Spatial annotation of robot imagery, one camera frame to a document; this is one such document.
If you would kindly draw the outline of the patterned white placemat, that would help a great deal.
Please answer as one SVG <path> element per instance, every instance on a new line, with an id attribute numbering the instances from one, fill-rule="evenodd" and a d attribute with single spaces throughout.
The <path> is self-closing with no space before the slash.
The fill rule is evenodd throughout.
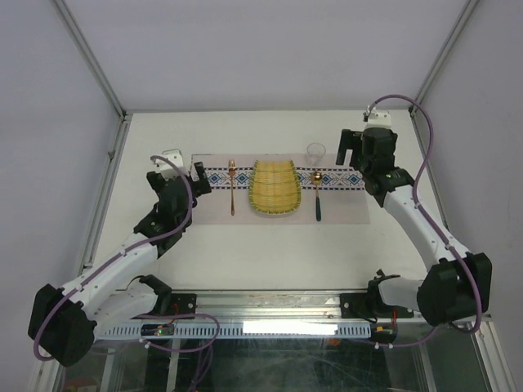
<path id="1" fill-rule="evenodd" d="M 234 159 L 236 166 L 234 216 L 230 214 L 230 159 Z M 302 187 L 301 205 L 294 213 L 268 216 L 251 208 L 248 191 L 257 160 L 293 160 Z M 311 183 L 311 173 L 320 172 L 320 222 L 326 225 L 368 224 L 369 209 L 360 173 L 337 166 L 334 161 L 334 155 L 326 154 L 318 167 L 311 167 L 303 154 L 194 154 L 192 162 L 203 163 L 212 192 L 199 198 L 198 206 L 193 210 L 193 222 L 196 225 L 314 224 L 315 187 Z"/>

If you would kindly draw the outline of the clear drinking glass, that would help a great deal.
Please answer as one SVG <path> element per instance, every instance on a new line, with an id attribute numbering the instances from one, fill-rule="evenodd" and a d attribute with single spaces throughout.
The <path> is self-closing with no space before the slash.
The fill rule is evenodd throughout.
<path id="1" fill-rule="evenodd" d="M 311 143 L 306 148 L 306 160 L 311 167 L 317 167 L 326 154 L 326 148 L 321 143 Z"/>

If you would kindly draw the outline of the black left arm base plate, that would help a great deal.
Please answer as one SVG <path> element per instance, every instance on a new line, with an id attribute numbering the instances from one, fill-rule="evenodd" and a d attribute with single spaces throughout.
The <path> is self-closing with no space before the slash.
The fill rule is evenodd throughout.
<path id="1" fill-rule="evenodd" d="M 195 293 L 173 292 L 166 315 L 171 319 L 175 315 L 187 315 L 188 319 L 193 319 L 196 309 L 197 295 Z"/>

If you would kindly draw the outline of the yellow woven pattern plate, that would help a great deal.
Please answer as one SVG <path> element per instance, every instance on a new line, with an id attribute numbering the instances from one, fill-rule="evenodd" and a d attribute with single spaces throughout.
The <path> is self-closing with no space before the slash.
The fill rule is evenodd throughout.
<path id="1" fill-rule="evenodd" d="M 301 205 L 302 188 L 293 160 L 257 160 L 248 199 L 251 208 L 260 214 L 283 216 L 294 213 Z"/>

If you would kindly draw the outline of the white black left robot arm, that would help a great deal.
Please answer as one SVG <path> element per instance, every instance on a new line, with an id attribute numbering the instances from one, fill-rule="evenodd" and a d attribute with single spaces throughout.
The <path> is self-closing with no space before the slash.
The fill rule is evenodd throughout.
<path id="1" fill-rule="evenodd" d="M 123 245 L 105 263 L 61 287 L 47 284 L 38 290 L 28 329 L 37 359 L 72 366 L 112 327 L 142 314 L 168 314 L 172 289 L 152 274 L 139 273 L 180 241 L 198 197 L 211 193 L 203 163 L 194 169 L 195 179 L 159 158 L 156 170 L 147 174 L 158 200 Z"/>

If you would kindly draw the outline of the gold spoon green handle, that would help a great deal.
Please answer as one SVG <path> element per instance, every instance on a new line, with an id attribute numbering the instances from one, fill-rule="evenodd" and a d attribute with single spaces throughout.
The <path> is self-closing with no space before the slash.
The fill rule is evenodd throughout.
<path id="1" fill-rule="evenodd" d="M 320 203 L 320 184 L 322 182 L 322 174 L 319 171 L 311 173 L 311 183 L 315 187 L 315 218 L 317 221 L 322 220 L 322 211 Z"/>

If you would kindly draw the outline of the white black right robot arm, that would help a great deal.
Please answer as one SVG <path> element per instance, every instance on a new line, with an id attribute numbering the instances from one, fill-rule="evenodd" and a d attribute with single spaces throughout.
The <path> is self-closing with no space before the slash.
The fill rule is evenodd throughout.
<path id="1" fill-rule="evenodd" d="M 381 127 L 341 133 L 336 163 L 349 162 L 374 197 L 412 242 L 426 267 L 423 279 L 404 278 L 379 270 L 364 299 L 353 306 L 363 316 L 378 317 L 400 307 L 419 312 L 437 327 L 460 319 L 480 319 L 489 308 L 492 263 L 472 253 L 440 227 L 422 205 L 417 182 L 395 164 L 397 134 Z"/>

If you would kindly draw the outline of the rose gold fork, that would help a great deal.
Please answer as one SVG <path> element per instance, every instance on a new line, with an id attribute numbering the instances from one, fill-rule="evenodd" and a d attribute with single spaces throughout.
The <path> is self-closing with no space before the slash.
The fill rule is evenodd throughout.
<path id="1" fill-rule="evenodd" d="M 230 159 L 228 162 L 228 174 L 229 174 L 229 178 L 230 178 L 230 214 L 232 216 L 235 215 L 235 196 L 234 196 L 235 173 L 236 173 L 235 161 L 234 161 L 234 159 Z"/>

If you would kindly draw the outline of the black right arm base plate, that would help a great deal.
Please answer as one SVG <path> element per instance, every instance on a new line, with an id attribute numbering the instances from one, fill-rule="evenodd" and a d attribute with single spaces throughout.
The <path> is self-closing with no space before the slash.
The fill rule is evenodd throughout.
<path id="1" fill-rule="evenodd" d="M 344 292 L 339 295 L 343 319 L 363 319 L 376 323 L 379 319 L 411 319 L 413 311 L 400 306 L 378 305 L 367 292 Z"/>

